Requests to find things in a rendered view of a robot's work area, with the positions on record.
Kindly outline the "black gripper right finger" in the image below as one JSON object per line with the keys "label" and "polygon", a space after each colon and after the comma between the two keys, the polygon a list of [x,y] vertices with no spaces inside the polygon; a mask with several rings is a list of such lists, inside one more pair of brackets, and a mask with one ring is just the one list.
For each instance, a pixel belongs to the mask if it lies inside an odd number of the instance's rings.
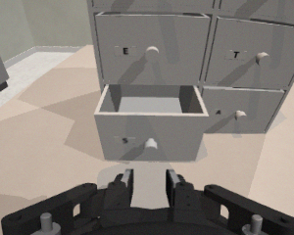
{"label": "black gripper right finger", "polygon": [[[174,169],[166,170],[166,193],[175,222],[207,226],[208,219],[238,235],[294,235],[293,216],[216,184],[205,185],[204,191],[194,190]],[[221,205],[228,209],[228,221],[221,215]]]}

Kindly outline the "grey chest of drawers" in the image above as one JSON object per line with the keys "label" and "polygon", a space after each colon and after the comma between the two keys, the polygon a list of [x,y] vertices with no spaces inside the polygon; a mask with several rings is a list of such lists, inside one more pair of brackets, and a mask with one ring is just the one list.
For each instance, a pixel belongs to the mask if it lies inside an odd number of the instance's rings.
{"label": "grey chest of drawers", "polygon": [[[260,14],[252,14],[252,13],[244,13],[244,12],[235,12],[235,11],[226,11],[219,10],[220,0],[214,0],[213,9],[202,9],[202,8],[185,8],[185,7],[158,7],[158,6],[116,6],[116,7],[94,7],[93,0],[87,1],[87,9],[88,16],[90,22],[91,36],[93,42],[93,49],[96,61],[96,67],[98,72],[101,96],[104,91],[106,84],[137,84],[137,85],[189,85],[189,86],[197,86],[200,95],[202,94],[203,86],[219,86],[219,87],[244,87],[244,88],[264,88],[264,89],[281,89],[285,93],[283,94],[274,114],[272,115],[269,124],[267,125],[265,131],[204,131],[204,133],[217,133],[217,134],[267,134],[272,122],[274,121],[277,113],[279,112],[284,100],[286,99],[293,83],[294,83],[294,74],[288,84],[285,86],[270,86],[270,85],[253,85],[253,84],[232,84],[232,83],[208,83],[205,82],[205,76],[207,71],[207,66],[209,62],[209,57],[211,53],[213,37],[217,22],[217,16],[234,16],[234,17],[242,17],[242,18],[251,18],[251,19],[259,19],[259,20],[267,20],[274,21],[280,23],[294,24],[294,20],[260,15]],[[207,42],[205,47],[205,53],[200,73],[199,82],[173,82],[173,81],[104,81],[99,42],[98,42],[98,34],[96,27],[95,16],[99,13],[95,12],[177,12],[177,13],[196,13],[196,14],[205,14],[210,17],[210,25],[207,36]]]}

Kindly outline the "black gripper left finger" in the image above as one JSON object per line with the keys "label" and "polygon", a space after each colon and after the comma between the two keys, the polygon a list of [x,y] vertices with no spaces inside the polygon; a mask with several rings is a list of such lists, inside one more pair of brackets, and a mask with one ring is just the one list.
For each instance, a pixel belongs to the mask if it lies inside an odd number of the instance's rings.
{"label": "black gripper left finger", "polygon": [[[2,232],[3,235],[64,235],[99,216],[101,228],[133,223],[132,194],[133,168],[126,168],[108,183],[108,188],[97,189],[97,184],[83,183],[4,216]],[[74,216],[78,204],[80,213]]]}

